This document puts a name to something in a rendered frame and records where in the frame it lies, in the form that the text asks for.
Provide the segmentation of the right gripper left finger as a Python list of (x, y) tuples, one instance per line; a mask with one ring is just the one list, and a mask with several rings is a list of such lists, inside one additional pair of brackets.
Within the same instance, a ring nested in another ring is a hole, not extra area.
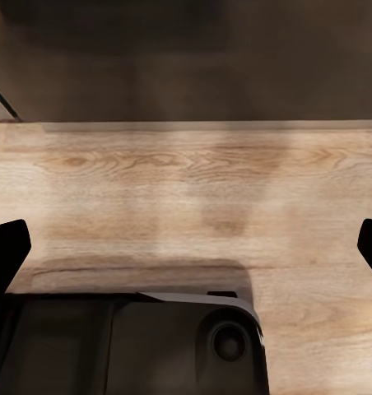
[(29, 233), (23, 219), (0, 225), (0, 299), (31, 251)]

